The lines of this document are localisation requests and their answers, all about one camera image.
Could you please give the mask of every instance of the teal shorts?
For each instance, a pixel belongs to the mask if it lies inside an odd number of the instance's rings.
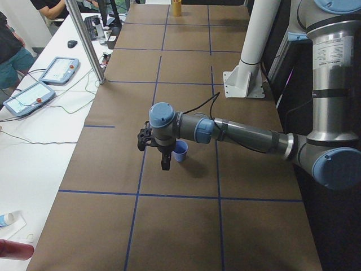
[[[34,64],[34,58],[25,48],[21,48],[13,57],[0,64],[0,88],[14,86],[18,80],[16,71],[26,71]]]

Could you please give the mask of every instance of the black mouse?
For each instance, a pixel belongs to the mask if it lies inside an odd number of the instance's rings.
[[[76,44],[78,44],[77,41],[74,40],[68,41],[68,48],[73,48],[76,46]]]

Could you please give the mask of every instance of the red can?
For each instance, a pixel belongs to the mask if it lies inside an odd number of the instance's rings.
[[[0,258],[25,261],[30,259],[33,253],[34,247],[31,244],[0,239]]]

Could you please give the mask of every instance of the hand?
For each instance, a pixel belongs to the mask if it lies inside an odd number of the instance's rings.
[[[21,42],[21,44],[23,44],[23,47],[25,48],[24,40],[22,38],[20,38],[15,32],[13,32],[12,34],[15,36],[15,38],[17,38]]]

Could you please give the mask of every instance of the warning label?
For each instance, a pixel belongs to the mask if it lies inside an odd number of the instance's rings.
[[[313,45],[313,69],[323,66],[351,66],[353,61],[352,36],[335,38]]]

